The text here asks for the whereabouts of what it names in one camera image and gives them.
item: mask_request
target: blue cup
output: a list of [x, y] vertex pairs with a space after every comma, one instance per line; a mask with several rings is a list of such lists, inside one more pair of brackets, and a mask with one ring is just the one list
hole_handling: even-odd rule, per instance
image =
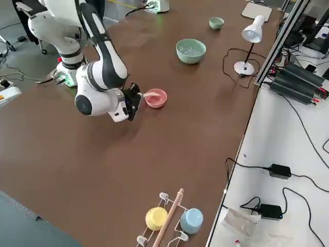
[[188, 234], [197, 233], [204, 221], [204, 216], [197, 208], [185, 211], [180, 217], [180, 227]]

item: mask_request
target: gray floor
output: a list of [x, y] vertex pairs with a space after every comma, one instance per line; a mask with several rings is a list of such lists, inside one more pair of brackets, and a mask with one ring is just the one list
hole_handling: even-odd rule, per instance
[[[126, 4], [137, 6], [141, 0], [119, 0]], [[266, 5], [281, 6], [283, 0], [266, 0]], [[105, 19], [106, 26], [115, 24], [124, 18], [131, 8], [106, 2]], [[17, 23], [19, 19], [13, 9], [11, 0], [2, 0], [0, 4], [0, 28]], [[15, 43], [19, 36], [25, 36], [21, 25], [15, 25], [7, 29], [0, 29], [0, 35], [11, 43]], [[51, 45], [45, 45], [48, 55], [43, 55], [39, 47], [31, 42], [17, 43], [16, 52], [11, 52], [6, 64], [19, 68], [30, 78], [39, 79], [53, 70], [57, 63], [58, 54]], [[0, 51], [5, 52], [6, 46], [0, 43]], [[17, 69], [8, 68], [6, 65], [0, 68], [0, 75], [16, 72]], [[21, 76], [8, 76], [15, 85], [24, 91], [34, 86], [34, 81]], [[1, 247], [78, 247], [80, 246], [69, 236], [53, 227], [46, 220], [34, 221], [22, 211], [0, 197], [0, 246]]]

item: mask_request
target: wooden stick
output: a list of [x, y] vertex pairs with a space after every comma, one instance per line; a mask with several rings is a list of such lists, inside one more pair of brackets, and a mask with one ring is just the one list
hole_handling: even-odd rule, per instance
[[174, 212], [176, 210], [176, 207], [177, 205], [181, 202], [181, 199], [183, 198], [183, 193], [184, 193], [184, 190], [183, 189], [180, 189], [179, 192], [177, 193], [177, 196], [176, 196], [176, 199], [173, 203], [173, 205], [171, 206], [170, 210], [169, 210], [169, 213], [168, 213], [168, 217], [167, 217], [167, 220], [166, 222], [164, 223], [164, 225], [162, 226], [158, 236], [156, 237], [155, 241], [154, 241], [154, 244], [153, 244], [153, 247], [158, 247], [162, 238], [163, 238], [163, 235], [165, 234], [165, 231], [169, 225], [169, 222], [171, 220], [171, 218], [173, 217], [174, 215]]

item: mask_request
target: yellow cup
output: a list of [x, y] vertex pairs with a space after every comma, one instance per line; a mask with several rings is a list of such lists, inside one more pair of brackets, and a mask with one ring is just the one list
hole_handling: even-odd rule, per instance
[[159, 231], [168, 217], [167, 211], [163, 207], [151, 208], [145, 216], [145, 222], [149, 229]]

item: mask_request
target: green bowl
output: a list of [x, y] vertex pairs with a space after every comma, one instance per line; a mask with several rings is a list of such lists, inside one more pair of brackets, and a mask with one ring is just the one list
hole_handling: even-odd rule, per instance
[[209, 25], [212, 29], [221, 29], [224, 25], [224, 20], [219, 17], [211, 17], [209, 19]]
[[206, 46], [199, 40], [184, 39], [176, 44], [178, 58], [183, 63], [198, 63], [206, 53]]

